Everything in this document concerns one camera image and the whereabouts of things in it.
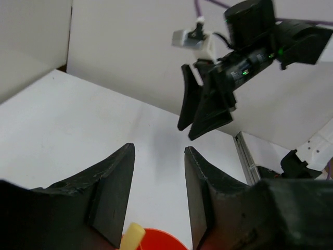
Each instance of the black cable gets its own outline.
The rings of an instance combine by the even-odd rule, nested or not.
[[[214,32],[213,34],[222,39],[228,48],[233,49],[232,45],[229,43],[228,39],[224,35],[217,32]]]

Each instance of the white table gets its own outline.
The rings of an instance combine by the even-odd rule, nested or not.
[[[191,142],[177,115],[57,70],[0,105],[0,117],[0,178],[25,188],[46,188],[133,142],[124,228],[132,221],[158,228],[189,248],[184,148],[245,182],[230,135],[213,131]]]

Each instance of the red object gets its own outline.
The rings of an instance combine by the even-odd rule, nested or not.
[[[145,230],[146,234],[137,250],[188,250],[182,242],[166,232],[150,228]]]

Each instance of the cable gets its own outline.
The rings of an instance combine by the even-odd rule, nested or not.
[[[331,167],[331,162],[329,161],[328,164],[328,171],[327,171],[327,180],[329,181],[330,177],[331,177],[331,171],[332,171],[332,167]]]
[[[211,2],[215,5],[218,5],[222,8],[225,8],[225,9],[229,9],[230,6],[225,4],[225,3],[221,3],[217,0],[206,0],[207,2]],[[202,11],[201,11],[201,8],[200,8],[200,5],[199,5],[199,0],[194,0],[194,5],[195,5],[195,8],[196,8],[196,13],[197,13],[197,17],[201,17],[202,16]],[[276,18],[276,21],[286,21],[286,20],[290,20],[288,18]],[[308,24],[312,24],[312,25],[318,25],[318,24],[322,24],[322,25],[328,25],[328,26],[333,26],[333,22],[331,21],[321,21],[321,20],[298,20],[298,21],[301,21],[301,22],[306,22]]]
[[[218,36],[220,39],[222,39],[224,41],[224,43],[227,45],[228,48],[233,49],[233,47],[229,43],[228,39],[224,35],[222,35],[220,33],[217,33],[217,32],[214,32],[213,34]]]

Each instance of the yellow handle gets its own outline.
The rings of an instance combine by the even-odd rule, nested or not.
[[[126,234],[121,239],[119,250],[136,250],[146,231],[139,224],[132,222]]]

